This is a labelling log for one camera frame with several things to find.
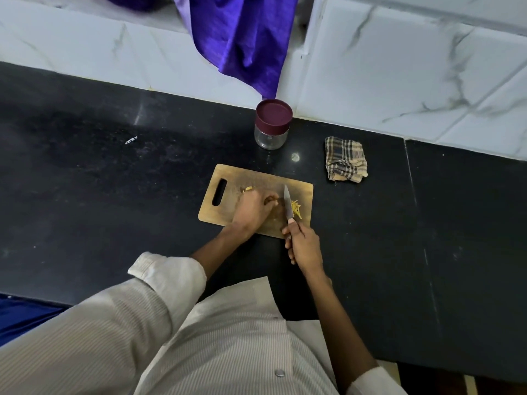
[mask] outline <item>white shirt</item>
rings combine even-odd
[[[337,394],[320,323],[285,321],[267,278],[196,304],[202,266],[142,254],[108,288],[0,348],[0,394]],[[348,394],[405,394],[381,368]]]

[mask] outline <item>rolled-up sleeve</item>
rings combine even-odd
[[[346,395],[407,395],[382,367],[376,367],[357,378]]]
[[[143,253],[136,278],[0,348],[0,394],[128,394],[204,291],[190,258]]]

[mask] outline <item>blue cloth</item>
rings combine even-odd
[[[54,318],[67,308],[0,295],[0,346]]]
[[[276,97],[298,0],[174,1],[203,57],[262,97]]]

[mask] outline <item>jar lid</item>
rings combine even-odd
[[[279,136],[289,129],[293,110],[280,99],[265,99],[256,107],[256,126],[268,136]]]

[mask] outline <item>purple cloth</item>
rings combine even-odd
[[[298,0],[175,0],[200,54],[275,98]]]
[[[148,11],[156,0],[109,0],[115,5],[133,9],[135,11]]]

